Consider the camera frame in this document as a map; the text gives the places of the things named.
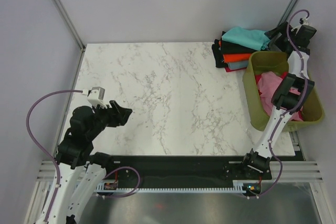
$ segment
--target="white marble tabletop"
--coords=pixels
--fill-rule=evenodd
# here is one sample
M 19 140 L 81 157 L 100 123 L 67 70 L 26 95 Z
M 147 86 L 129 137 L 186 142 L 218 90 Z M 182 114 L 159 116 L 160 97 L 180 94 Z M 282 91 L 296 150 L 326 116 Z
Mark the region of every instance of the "white marble tabletop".
M 105 100 L 133 110 L 106 128 L 94 151 L 114 155 L 245 155 L 261 132 L 250 124 L 242 76 L 215 68 L 210 42 L 89 44 L 76 89 L 105 88 Z M 72 98 L 72 111 L 90 105 Z M 294 155 L 289 133 L 274 147 Z

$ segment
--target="gray floor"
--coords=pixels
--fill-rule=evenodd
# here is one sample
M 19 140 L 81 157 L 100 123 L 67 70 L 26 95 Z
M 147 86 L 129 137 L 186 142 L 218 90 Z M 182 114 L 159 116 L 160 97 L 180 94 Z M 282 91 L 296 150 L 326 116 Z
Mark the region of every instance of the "gray floor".
M 121 199 L 92 197 L 80 224 L 317 224 L 309 184 L 277 185 L 260 199 L 232 194 L 138 193 Z

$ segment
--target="laundry basket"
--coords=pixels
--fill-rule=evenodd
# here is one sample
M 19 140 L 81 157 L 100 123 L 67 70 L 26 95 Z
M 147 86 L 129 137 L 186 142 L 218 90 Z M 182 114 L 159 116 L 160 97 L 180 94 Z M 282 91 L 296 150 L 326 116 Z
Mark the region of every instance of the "laundry basket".
M 272 71 L 279 76 L 288 72 L 287 54 L 284 52 L 258 51 L 249 58 L 243 83 L 251 125 L 259 131 L 265 129 L 269 115 L 266 114 L 261 104 L 255 75 L 268 71 Z M 303 122 L 289 121 L 283 131 L 296 131 L 322 121 L 324 111 L 315 88 L 309 94 L 301 113 Z

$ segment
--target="orange folded shirt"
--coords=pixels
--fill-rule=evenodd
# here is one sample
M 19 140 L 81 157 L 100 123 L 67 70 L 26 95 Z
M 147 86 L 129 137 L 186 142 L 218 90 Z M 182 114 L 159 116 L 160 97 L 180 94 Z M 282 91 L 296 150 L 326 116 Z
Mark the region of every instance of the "orange folded shirt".
M 242 60 L 248 60 L 251 56 L 251 54 L 233 54 L 233 55 L 223 55 L 224 56 L 224 62 L 238 62 Z

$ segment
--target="gray wall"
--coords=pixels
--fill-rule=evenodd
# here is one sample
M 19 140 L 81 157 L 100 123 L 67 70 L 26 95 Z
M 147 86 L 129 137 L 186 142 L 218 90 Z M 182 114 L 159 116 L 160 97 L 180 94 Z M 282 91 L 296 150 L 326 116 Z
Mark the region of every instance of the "gray wall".
M 213 41 L 222 29 L 271 29 L 290 0 L 62 0 L 93 42 Z
M 0 216 L 23 223 L 43 158 L 25 128 L 42 95 L 71 87 L 80 50 L 51 0 L 0 0 Z M 32 130 L 49 150 L 67 101 L 50 98 L 32 115 Z
M 336 209 L 336 0 L 300 0 L 295 10 L 308 9 L 317 29 L 311 41 L 309 71 L 326 117 L 317 126 L 299 132 L 308 158 L 316 160 L 326 183 L 333 209 Z

